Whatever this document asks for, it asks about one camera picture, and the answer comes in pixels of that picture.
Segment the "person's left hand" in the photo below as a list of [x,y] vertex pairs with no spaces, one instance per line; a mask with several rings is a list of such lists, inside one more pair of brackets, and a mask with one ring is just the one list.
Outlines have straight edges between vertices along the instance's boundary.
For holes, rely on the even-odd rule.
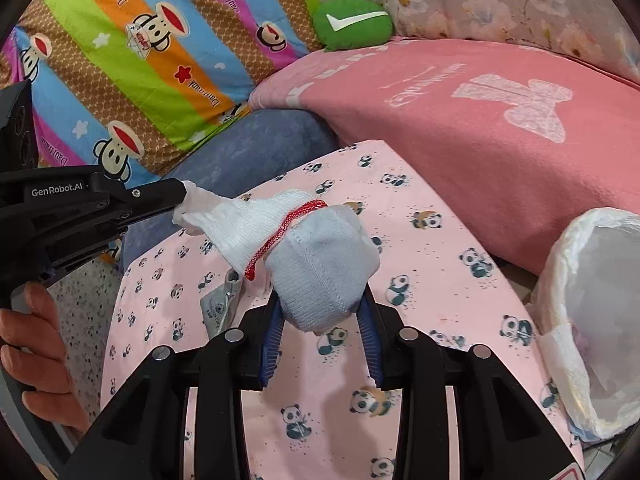
[[24,293],[26,313],[1,311],[1,364],[13,379],[29,388],[21,393],[29,412],[81,437],[89,428],[89,419],[66,366],[58,310],[41,284],[26,284]]

